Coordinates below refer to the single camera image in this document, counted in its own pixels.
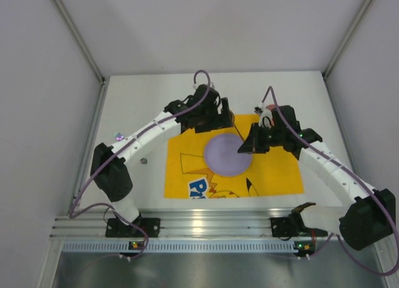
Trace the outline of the purple plastic plate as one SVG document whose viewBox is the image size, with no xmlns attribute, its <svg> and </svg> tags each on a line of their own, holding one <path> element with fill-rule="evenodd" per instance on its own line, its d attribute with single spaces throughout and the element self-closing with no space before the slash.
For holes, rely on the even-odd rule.
<svg viewBox="0 0 399 288">
<path fill-rule="evenodd" d="M 252 155 L 238 153 L 243 144 L 240 136 L 232 133 L 216 135 L 204 148 L 207 167 L 219 176 L 234 177 L 244 173 L 252 163 Z"/>
</svg>

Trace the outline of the yellow Pikachu cloth placemat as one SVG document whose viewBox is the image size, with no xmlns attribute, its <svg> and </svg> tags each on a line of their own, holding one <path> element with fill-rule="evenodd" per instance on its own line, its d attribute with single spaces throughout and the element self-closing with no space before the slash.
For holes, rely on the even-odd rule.
<svg viewBox="0 0 399 288">
<path fill-rule="evenodd" d="M 245 170 L 224 176 L 205 161 L 209 141 L 232 134 L 239 143 L 257 116 L 236 115 L 235 126 L 196 134 L 188 130 L 168 142 L 164 196 L 176 199 L 225 199 L 301 194 L 304 191 L 297 160 L 281 147 L 250 156 Z"/>
</svg>

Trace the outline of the iridescent fork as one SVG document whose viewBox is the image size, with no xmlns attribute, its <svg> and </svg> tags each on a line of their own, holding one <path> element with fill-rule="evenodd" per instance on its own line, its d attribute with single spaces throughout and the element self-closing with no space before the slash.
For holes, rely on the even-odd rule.
<svg viewBox="0 0 399 288">
<path fill-rule="evenodd" d="M 124 137 L 121 133 L 119 133 L 119 132 L 117 132 L 115 135 L 114 135 L 114 137 L 115 137 L 115 139 L 116 139 L 116 141 L 119 143 L 119 142 L 126 142 L 126 141 L 128 141 L 128 137 Z M 146 158 L 141 158 L 140 159 L 140 163 L 141 164 L 147 164 L 147 159 Z"/>
</svg>

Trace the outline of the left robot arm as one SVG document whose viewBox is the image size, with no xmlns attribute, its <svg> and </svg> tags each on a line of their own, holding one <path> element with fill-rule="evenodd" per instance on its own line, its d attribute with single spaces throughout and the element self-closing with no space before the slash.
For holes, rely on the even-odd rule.
<svg viewBox="0 0 399 288">
<path fill-rule="evenodd" d="M 125 224 L 140 216 L 133 200 L 133 182 L 127 163 L 137 163 L 156 147 L 189 129 L 195 133 L 210 132 L 233 126 L 233 115 L 226 97 L 202 84 L 193 95 L 170 102 L 145 127 L 107 146 L 94 149 L 90 179 L 107 196 L 117 216 Z"/>
</svg>

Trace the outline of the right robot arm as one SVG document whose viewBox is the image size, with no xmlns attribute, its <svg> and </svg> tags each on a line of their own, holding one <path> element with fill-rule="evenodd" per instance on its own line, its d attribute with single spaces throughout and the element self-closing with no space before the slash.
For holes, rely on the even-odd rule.
<svg viewBox="0 0 399 288">
<path fill-rule="evenodd" d="M 251 125 L 238 153 L 265 154 L 280 146 L 312 170 L 342 203 L 341 208 L 312 202 L 295 207 L 289 218 L 298 231 L 319 229 L 338 234 L 357 251 L 393 234 L 396 208 L 390 190 L 376 190 L 355 179 L 316 131 L 300 127 L 291 106 L 257 106 L 254 111 L 259 120 Z"/>
</svg>

